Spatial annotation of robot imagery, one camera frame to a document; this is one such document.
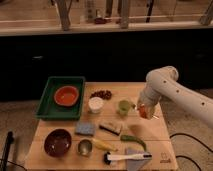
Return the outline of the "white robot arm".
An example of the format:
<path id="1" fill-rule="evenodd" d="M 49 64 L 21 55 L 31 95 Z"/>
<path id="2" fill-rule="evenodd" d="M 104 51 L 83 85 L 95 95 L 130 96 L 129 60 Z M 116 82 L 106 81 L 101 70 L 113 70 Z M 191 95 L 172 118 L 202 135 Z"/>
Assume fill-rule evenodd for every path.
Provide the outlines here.
<path id="1" fill-rule="evenodd" d="M 145 119 L 153 118 L 155 106 L 161 96 L 166 96 L 213 129 L 213 99 L 182 86 L 177 82 L 178 77 L 179 73 L 173 66 L 150 71 L 138 98 L 139 115 Z"/>

